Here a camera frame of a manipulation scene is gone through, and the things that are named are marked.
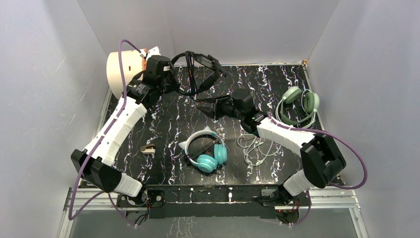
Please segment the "black headphones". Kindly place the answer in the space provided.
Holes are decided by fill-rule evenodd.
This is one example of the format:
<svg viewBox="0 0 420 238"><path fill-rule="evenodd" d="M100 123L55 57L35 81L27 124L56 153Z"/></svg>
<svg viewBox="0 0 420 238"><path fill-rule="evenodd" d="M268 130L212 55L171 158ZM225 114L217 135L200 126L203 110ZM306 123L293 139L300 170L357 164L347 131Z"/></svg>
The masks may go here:
<svg viewBox="0 0 420 238"><path fill-rule="evenodd" d="M219 60L211 55L185 51L174 56L170 60L170 65L174 66L181 58L185 58L189 90L183 91L180 86L176 92L183 96L192 98L197 94L209 90L221 77L227 76L227 72Z"/></svg>

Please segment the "teal cat-ear headphones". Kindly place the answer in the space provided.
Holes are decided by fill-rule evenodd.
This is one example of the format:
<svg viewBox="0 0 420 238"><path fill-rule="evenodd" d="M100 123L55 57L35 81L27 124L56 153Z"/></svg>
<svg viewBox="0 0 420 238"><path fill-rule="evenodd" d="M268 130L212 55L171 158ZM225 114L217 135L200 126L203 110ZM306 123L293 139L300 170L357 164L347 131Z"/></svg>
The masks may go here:
<svg viewBox="0 0 420 238"><path fill-rule="evenodd" d="M190 144L202 136L211 137L212 142L192 152L189 149ZM209 126L191 134L186 141L179 143L179 147L184 151L187 161L203 173L212 173L228 160L224 140Z"/></svg>

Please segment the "green headphones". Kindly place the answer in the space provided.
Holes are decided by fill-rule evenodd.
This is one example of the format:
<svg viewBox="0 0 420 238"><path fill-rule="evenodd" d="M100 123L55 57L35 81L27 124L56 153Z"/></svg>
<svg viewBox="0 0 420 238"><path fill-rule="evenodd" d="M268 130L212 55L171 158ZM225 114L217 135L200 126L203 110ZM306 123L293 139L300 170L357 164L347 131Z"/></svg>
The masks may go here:
<svg viewBox="0 0 420 238"><path fill-rule="evenodd" d="M301 120L293 121L286 116L286 114L283 112L283 109L286 104L291 104L298 98L300 98L301 107L306 116ZM315 123L319 105L320 98L317 93L314 93L310 89L301 90L299 87L293 86L282 95L275 109L275 118L278 121L282 121L284 124L291 126L301 125L302 123L309 120L309 123L302 127L306 129Z"/></svg>

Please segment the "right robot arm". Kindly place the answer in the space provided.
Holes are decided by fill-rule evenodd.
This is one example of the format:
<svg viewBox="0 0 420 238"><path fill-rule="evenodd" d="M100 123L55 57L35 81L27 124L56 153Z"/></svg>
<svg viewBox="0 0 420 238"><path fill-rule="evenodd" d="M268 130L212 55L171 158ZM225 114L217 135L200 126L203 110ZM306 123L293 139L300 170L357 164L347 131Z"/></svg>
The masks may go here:
<svg viewBox="0 0 420 238"><path fill-rule="evenodd" d="M278 186L279 200L285 205L292 205L306 190L326 187L346 167L346 161L332 136L325 131L283 124L258 110L246 89L198 101L209 104L208 107L198 107L207 117L214 120L221 117L237 119L246 132L278 143L301 158L302 169Z"/></svg>

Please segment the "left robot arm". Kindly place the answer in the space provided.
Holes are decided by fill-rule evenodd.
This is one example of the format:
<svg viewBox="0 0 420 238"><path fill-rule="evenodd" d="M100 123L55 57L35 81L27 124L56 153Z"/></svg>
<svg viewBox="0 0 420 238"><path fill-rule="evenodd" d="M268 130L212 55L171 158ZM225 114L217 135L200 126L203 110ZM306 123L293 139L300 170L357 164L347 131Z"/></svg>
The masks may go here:
<svg viewBox="0 0 420 238"><path fill-rule="evenodd" d="M153 55L147 59L146 69L126 84L108 121L83 150L75 149L71 160L81 178L102 191L129 196L135 206L148 200L145 185L139 180L112 167L116 153L133 129L163 93L177 86L174 65L170 58Z"/></svg>

